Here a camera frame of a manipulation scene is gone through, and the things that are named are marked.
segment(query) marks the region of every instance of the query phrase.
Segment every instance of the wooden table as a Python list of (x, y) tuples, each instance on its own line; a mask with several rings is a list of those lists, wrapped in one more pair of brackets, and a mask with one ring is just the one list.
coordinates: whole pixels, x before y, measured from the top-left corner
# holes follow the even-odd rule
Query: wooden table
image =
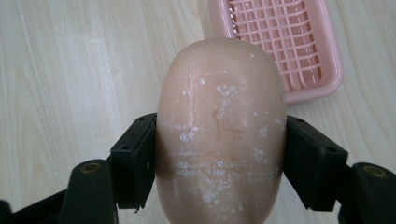
[[(335, 94), (289, 107), (350, 152), (396, 173), (396, 1), (328, 0), (345, 69)], [(0, 198), (17, 211), (104, 159), (155, 112), (176, 54), (204, 38), (203, 1), (0, 2)], [(267, 223), (337, 223), (305, 211), (285, 178)], [(167, 223), (156, 189), (120, 223)]]

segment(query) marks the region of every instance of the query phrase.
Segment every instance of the brown oval object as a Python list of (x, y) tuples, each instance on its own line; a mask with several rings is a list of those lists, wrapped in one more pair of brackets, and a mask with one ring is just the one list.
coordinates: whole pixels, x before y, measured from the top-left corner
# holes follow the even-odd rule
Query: brown oval object
[(156, 183), (171, 223), (263, 223), (282, 174), (286, 104), (261, 49), (235, 39), (194, 43), (163, 83)]

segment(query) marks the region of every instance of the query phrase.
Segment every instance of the light wood surface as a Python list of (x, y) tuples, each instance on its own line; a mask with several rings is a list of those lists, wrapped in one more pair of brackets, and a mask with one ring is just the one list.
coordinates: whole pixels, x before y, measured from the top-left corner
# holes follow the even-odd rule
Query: light wood surface
[[(350, 152), (396, 173), (396, 1), (328, 0), (345, 79), (289, 107)], [(105, 159), (134, 119), (155, 112), (176, 54), (201, 40), (197, 0), (0, 1), (0, 199), (17, 211)], [(337, 223), (306, 211), (283, 179), (267, 223)], [(120, 223), (167, 223), (154, 187)]]

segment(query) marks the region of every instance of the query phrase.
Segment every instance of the pink plastic basket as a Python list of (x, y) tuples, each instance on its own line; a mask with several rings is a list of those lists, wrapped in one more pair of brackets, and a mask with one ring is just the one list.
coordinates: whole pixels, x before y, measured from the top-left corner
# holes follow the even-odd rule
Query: pink plastic basket
[(343, 68), (325, 0), (209, 0), (216, 37), (238, 38), (271, 54), (288, 105), (336, 91)]

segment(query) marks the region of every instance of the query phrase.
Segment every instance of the pink basket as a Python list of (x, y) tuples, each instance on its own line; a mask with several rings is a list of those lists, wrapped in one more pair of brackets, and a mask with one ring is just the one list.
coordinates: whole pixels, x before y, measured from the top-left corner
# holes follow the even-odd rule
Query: pink basket
[(335, 92), (343, 81), (325, 0), (209, 0), (216, 37), (238, 38), (271, 54), (288, 105)]

